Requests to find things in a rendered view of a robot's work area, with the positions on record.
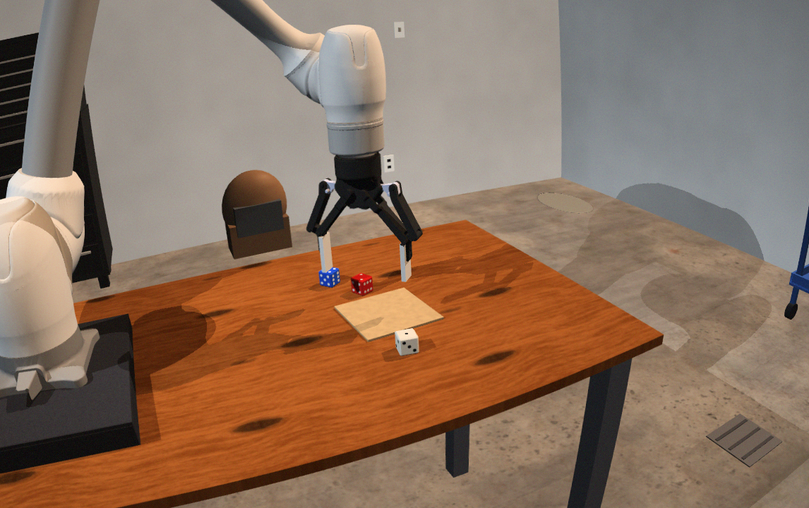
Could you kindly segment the red die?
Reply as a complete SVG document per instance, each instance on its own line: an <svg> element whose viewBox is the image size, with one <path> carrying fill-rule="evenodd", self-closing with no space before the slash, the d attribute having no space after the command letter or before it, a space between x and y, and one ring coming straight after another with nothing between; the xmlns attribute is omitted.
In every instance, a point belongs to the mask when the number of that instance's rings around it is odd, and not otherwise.
<svg viewBox="0 0 809 508"><path fill-rule="evenodd" d="M373 291L372 276L369 276L369 274L360 273L356 274L355 277L351 277L351 292L363 296L372 291Z"/></svg>

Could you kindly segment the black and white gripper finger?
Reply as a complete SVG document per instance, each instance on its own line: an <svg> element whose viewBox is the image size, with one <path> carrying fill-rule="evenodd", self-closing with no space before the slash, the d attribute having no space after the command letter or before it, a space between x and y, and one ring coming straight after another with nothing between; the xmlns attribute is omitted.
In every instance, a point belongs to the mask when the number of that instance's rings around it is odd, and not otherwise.
<svg viewBox="0 0 809 508"><path fill-rule="evenodd" d="M359 192L359 197L371 208L373 213L376 213L382 221L391 229L396 238L400 240L400 264L401 264L401 279L407 282L412 275L411 271L411 258L413 257L412 241L417 241L423 235L423 231L419 227L417 219L413 215L407 200L402 195L401 183L396 181L394 183L380 183L386 195L392 200L397 214L386 205L386 200L380 195L378 202L375 202L371 195L366 190Z"/></svg>
<svg viewBox="0 0 809 508"><path fill-rule="evenodd" d="M351 194L353 194L351 189L347 189L343 194L341 194L340 199L337 201L336 205L333 207L332 211L328 213L325 221L319 225L321 218L323 218L323 213L326 209L326 205L328 203L328 198L330 198L330 194L335 189L335 182L332 182L330 178L326 178L323 182L318 184L318 198L316 200L316 205L314 205L310 221L308 221L306 231L312 232L312 234L316 234L318 237L318 252L320 252L320 260L321 260L321 267L323 267L323 272L326 273L328 270L332 269L332 252L331 252L331 245L330 245L330 232L327 232L328 229L332 226L341 214L344 211L346 205L345 203L350 199Z"/></svg>

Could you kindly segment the beige square mat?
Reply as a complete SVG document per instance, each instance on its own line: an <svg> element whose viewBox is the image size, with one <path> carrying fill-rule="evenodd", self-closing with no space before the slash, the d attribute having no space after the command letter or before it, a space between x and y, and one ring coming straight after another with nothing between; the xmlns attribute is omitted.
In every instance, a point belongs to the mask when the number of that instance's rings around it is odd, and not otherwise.
<svg viewBox="0 0 809 508"><path fill-rule="evenodd" d="M368 341L390 337L396 331L443 320L405 287L335 306L347 322Z"/></svg>

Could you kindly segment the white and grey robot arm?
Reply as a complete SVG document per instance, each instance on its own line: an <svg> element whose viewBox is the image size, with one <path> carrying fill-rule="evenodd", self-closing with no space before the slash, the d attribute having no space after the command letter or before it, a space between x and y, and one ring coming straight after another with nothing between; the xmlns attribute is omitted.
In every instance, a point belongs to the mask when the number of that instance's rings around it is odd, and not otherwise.
<svg viewBox="0 0 809 508"><path fill-rule="evenodd" d="M330 153L357 159L384 149L385 62L373 28L303 33L263 0L211 1L265 43L283 76L324 107ZM73 171L76 130L98 6L45 0L23 168L0 200L0 398L16 394L20 403L40 390L84 386L99 340L97 329L80 330L72 297L85 238L84 184Z"/></svg>

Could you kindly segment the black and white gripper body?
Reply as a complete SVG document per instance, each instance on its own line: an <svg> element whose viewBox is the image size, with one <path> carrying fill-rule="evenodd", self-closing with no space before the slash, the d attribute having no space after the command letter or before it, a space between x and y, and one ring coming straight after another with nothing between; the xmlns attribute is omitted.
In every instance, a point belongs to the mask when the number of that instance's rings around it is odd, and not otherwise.
<svg viewBox="0 0 809 508"><path fill-rule="evenodd" d="M381 161L380 154L375 153L372 157L364 157L357 159L344 159L337 155L334 157L335 162L335 191L341 197L347 189L351 189L350 199L345 203L350 209L360 208L367 210L370 208L361 198L359 192L365 190L371 195L371 198L378 202L383 188L381 178ZM339 180L347 180L341 181ZM361 180L361 181L358 181Z"/></svg>

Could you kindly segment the blue die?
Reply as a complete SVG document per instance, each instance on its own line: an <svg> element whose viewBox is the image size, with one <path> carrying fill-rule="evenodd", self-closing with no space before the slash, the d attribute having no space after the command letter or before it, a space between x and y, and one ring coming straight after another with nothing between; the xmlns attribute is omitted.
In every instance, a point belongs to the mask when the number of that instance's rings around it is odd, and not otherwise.
<svg viewBox="0 0 809 508"><path fill-rule="evenodd" d="M323 273L323 270L318 271L318 279L321 286L334 287L340 283L339 269L333 267L326 273Z"/></svg>

